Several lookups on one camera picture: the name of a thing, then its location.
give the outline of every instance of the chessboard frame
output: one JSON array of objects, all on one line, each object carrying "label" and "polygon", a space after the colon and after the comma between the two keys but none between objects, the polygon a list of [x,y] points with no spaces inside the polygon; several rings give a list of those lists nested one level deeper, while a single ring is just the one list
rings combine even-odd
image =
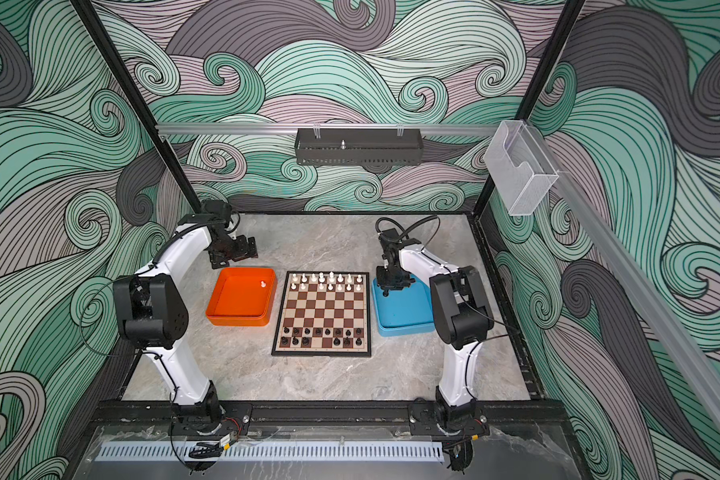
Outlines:
[{"label": "chessboard frame", "polygon": [[[291,275],[293,274],[319,274],[320,272],[317,270],[288,270],[286,272],[286,279],[290,279]],[[288,285],[291,283],[289,281],[283,282],[282,285],[282,294],[280,295],[280,307],[279,312],[277,314],[277,324],[275,325],[275,335],[272,337],[272,355],[273,356],[351,356],[351,357],[370,357],[371,356],[371,348],[372,348],[372,342],[371,342],[371,296],[373,294],[373,289],[371,287],[371,274],[369,272],[350,272],[346,270],[340,270],[339,273],[341,274],[352,274],[352,275],[365,275],[365,331],[367,332],[368,336],[365,341],[365,344],[368,346],[368,350],[366,352],[320,352],[320,351],[313,351],[310,352],[309,349],[292,349],[292,351],[284,352],[282,350],[277,350],[277,341],[279,336],[277,333],[280,331],[280,325],[282,323],[282,313],[285,311],[283,308],[283,303],[286,301],[286,296],[288,295]]]}]

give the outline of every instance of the white slotted strip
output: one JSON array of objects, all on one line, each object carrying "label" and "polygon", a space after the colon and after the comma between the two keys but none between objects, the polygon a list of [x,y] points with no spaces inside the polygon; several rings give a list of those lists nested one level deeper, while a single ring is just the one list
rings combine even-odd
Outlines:
[{"label": "white slotted strip", "polygon": [[[184,460],[196,442],[177,442],[176,453]],[[97,462],[149,462],[173,458],[170,442],[115,440],[105,442]],[[365,442],[365,441],[266,441],[238,442],[218,458],[226,462],[443,462],[440,442]]]}]

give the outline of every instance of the chessboard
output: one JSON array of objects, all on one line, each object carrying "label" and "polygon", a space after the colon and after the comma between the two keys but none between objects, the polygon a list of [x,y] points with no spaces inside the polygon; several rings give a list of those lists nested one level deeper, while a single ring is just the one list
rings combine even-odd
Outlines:
[{"label": "chessboard", "polygon": [[368,272],[289,271],[273,355],[371,356]]}]

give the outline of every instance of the robotic arm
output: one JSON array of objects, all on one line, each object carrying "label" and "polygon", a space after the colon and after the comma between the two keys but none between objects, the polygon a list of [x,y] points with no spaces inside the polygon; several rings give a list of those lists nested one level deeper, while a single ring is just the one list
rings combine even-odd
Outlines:
[{"label": "robotic arm", "polygon": [[443,374],[435,390],[438,423],[456,432],[474,417],[476,398],[470,393],[474,358],[494,322],[480,274],[473,266],[450,264],[408,237],[414,228],[435,219],[423,218],[405,230],[401,228],[402,232],[395,228],[380,231],[379,223],[389,219],[379,219],[376,230],[384,250],[384,266],[376,267],[376,281],[385,296],[390,290],[410,286],[416,281],[412,275],[429,283],[434,326],[446,344]]},{"label": "robotic arm", "polygon": [[[214,269],[228,266],[230,260],[258,257],[252,237],[230,237],[225,230],[231,216],[227,202],[204,200],[202,212],[184,216],[151,262],[133,275],[118,278],[113,287],[120,336],[153,354],[150,358],[155,367],[173,387],[176,416],[207,418],[211,426],[222,417],[219,398],[182,338],[190,316],[176,286],[204,250]],[[240,216],[232,231],[238,224]]]}]

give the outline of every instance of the wall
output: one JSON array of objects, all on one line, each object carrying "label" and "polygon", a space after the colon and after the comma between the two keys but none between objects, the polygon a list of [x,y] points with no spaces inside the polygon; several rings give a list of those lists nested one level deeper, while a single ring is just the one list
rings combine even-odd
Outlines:
[{"label": "wall", "polygon": [[[512,118],[563,4],[94,3],[159,122],[429,124]],[[173,142],[199,195],[248,211],[471,211],[487,177],[481,138],[428,138],[425,164],[374,173],[299,166],[293,137]]]},{"label": "wall", "polygon": [[68,0],[0,0],[0,478],[61,476],[119,394],[108,283],[181,207],[152,148]]},{"label": "wall", "polygon": [[[720,371],[720,2],[576,24],[531,118]],[[720,478],[720,434],[565,201],[490,201],[488,235],[547,392],[596,478]]]}]

